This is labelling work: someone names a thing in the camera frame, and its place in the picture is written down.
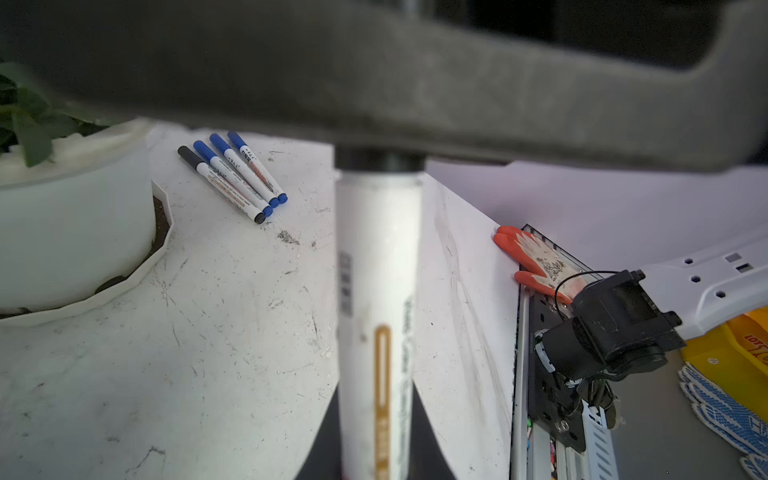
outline blue marker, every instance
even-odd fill
[[[205,161],[222,177],[224,177],[237,191],[264,213],[265,217],[272,214],[272,207],[239,175],[232,170],[229,165],[216,156],[206,144],[196,141],[192,144],[197,153],[205,158]]]
[[[257,172],[251,170],[250,167],[248,167],[248,165],[243,161],[243,159],[240,158],[240,156],[238,156],[234,150],[232,150],[232,147],[230,147],[229,144],[219,136],[219,134],[212,134],[210,136],[210,142],[214,144],[214,146],[227,158],[227,160],[230,161],[230,163],[237,169],[237,171],[240,172],[240,175],[243,176],[245,181],[248,182],[250,186],[259,193],[259,195],[265,199],[269,198],[268,202],[270,207],[275,208],[280,205],[280,201],[275,197],[274,192],[272,192],[266,182],[263,181],[262,177],[260,177]]]
[[[277,184],[277,180],[275,180],[274,177],[270,175],[270,172],[266,170],[264,164],[262,164],[259,159],[256,158],[256,155],[250,151],[250,148],[248,148],[248,145],[246,145],[243,139],[240,138],[240,135],[238,135],[236,131],[231,131],[227,133],[227,136],[240,150],[240,153],[243,154],[243,156],[248,161],[248,164],[251,168],[253,168],[253,171],[261,179],[261,181],[267,185],[275,195],[277,195],[277,200],[282,204],[286,203],[288,201],[288,196],[286,195],[285,191],[280,188],[280,185]]]
[[[192,168],[205,177],[209,184],[221,192],[225,197],[229,198],[230,202],[235,204],[237,208],[248,216],[248,218],[256,223],[264,223],[266,214],[260,212],[247,198],[240,195],[240,192],[235,190],[228,181],[224,180],[221,175],[216,173],[216,171],[209,164],[205,163],[202,158],[195,155],[194,152],[186,146],[179,147],[177,152],[179,152],[179,155],[186,160]]]

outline white cylindrical container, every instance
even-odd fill
[[[147,121],[54,140],[54,163],[0,157],[0,314],[56,308],[128,276],[155,233]]]
[[[405,480],[422,185],[344,171],[336,183],[339,414],[346,480]]]

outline blue and white glove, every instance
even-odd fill
[[[688,381],[680,382],[680,390],[683,390],[683,395],[685,395],[685,398],[689,399],[691,403],[694,405],[699,404],[699,399],[694,396],[694,393],[690,391],[690,388],[688,387]]]
[[[749,475],[752,480],[768,480],[768,475],[766,475],[763,470],[768,467],[768,465],[766,465],[766,459],[756,455],[749,455],[740,458],[739,463],[741,464],[741,468],[744,469],[746,474]]]
[[[733,446],[736,450],[739,452],[742,452],[744,454],[751,454],[753,450],[745,443],[740,442],[739,440],[735,439],[733,435],[726,432],[723,428],[718,426],[718,424],[711,422],[707,416],[704,414],[704,407],[700,403],[691,403],[690,407],[693,409],[696,416],[699,418],[699,420],[710,430],[718,434],[723,440],[730,443],[731,446]]]
[[[701,403],[701,413],[709,420],[705,424],[714,424],[737,443],[747,445],[750,451],[745,453],[768,458],[768,425],[759,416],[732,399],[689,363],[680,370],[680,377],[690,381],[684,392]]]

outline marker cap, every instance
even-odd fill
[[[213,150],[208,148],[206,144],[204,144],[199,140],[193,143],[192,146],[194,147],[195,150],[197,150],[198,154],[202,155],[206,159],[206,161],[210,161],[211,158],[217,156]]]
[[[232,148],[219,134],[212,134],[210,136],[210,142],[214,144],[214,147],[216,147],[222,154]]]
[[[192,165],[192,168],[197,168],[197,165],[203,163],[205,160],[198,157],[192,150],[189,149],[188,146],[184,145],[183,147],[179,147],[178,150],[176,150],[179,155],[187,161],[189,165]]]
[[[235,146],[239,149],[242,148],[243,145],[246,143],[243,141],[242,138],[240,138],[240,135],[237,134],[236,131],[228,131],[227,136],[232,140],[232,143],[235,144]]]

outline white wall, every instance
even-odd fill
[[[529,223],[599,270],[680,257],[768,223],[768,167],[703,175],[432,161],[427,172],[496,222]]]

